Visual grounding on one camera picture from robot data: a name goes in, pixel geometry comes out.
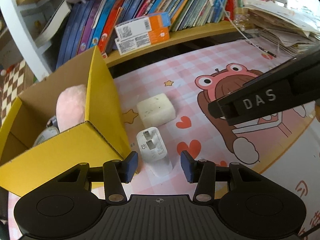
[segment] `crosshair marking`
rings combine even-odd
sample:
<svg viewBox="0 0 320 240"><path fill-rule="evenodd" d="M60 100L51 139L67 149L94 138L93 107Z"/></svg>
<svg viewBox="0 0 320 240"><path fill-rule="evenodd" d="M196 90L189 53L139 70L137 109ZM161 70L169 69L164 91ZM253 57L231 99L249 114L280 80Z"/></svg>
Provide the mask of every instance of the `crosshair marking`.
<svg viewBox="0 0 320 240"><path fill-rule="evenodd" d="M158 203L162 203L162 202L165 201L165 200L164 200L163 198L157 198L156 201L157 201Z"/></svg>

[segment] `circular pad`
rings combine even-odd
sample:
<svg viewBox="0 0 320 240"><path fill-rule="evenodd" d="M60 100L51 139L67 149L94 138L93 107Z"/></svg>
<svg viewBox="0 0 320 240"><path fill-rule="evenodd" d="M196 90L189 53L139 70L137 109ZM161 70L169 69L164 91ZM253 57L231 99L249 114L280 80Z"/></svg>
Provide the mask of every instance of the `circular pad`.
<svg viewBox="0 0 320 240"><path fill-rule="evenodd" d="M48 217L57 217L67 214L74 206L71 198L66 196L49 196L39 201L38 211Z"/></svg>
<svg viewBox="0 0 320 240"><path fill-rule="evenodd" d="M218 211L233 231L254 239L281 239L300 229L304 203L291 192L233 190L219 201Z"/></svg>
<svg viewBox="0 0 320 240"><path fill-rule="evenodd" d="M85 189L60 187L54 192L35 190L23 196L14 208L23 234L58 239L79 235L101 214L100 200Z"/></svg>

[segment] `yellow star print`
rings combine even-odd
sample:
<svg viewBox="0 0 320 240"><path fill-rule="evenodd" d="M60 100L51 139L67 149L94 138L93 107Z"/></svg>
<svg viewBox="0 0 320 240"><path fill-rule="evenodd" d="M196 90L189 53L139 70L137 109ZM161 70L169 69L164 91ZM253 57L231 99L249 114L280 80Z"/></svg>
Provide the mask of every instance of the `yellow star print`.
<svg viewBox="0 0 320 240"><path fill-rule="evenodd" d="M135 113L133 109L130 109L128 112L122 114L122 121L125 123L133 124L134 119L138 116L138 113Z"/></svg>
<svg viewBox="0 0 320 240"><path fill-rule="evenodd" d="M174 83L173 81L168 80L167 82L164 82L164 86L165 87L171 87L173 83Z"/></svg>

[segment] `stack of papers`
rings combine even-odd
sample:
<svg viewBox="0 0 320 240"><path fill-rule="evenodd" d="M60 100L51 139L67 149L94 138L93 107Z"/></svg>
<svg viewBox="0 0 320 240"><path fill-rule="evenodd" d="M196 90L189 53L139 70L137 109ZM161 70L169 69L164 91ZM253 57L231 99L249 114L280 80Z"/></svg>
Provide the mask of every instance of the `stack of papers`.
<svg viewBox="0 0 320 240"><path fill-rule="evenodd" d="M250 21L259 35L295 56L319 45L320 21L300 12L261 0L244 0L250 10Z"/></svg>

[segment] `white soap bar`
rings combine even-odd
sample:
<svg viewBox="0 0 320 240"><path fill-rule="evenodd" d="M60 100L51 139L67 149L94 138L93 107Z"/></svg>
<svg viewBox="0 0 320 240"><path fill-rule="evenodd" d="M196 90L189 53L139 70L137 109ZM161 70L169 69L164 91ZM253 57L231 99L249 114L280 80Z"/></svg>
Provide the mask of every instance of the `white soap bar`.
<svg viewBox="0 0 320 240"><path fill-rule="evenodd" d="M150 127L139 132L137 142L144 163L154 175L163 177L172 171L172 163L158 128Z"/></svg>
<svg viewBox="0 0 320 240"><path fill-rule="evenodd" d="M159 127L176 118L176 111L165 93L139 102L137 109L145 128Z"/></svg>

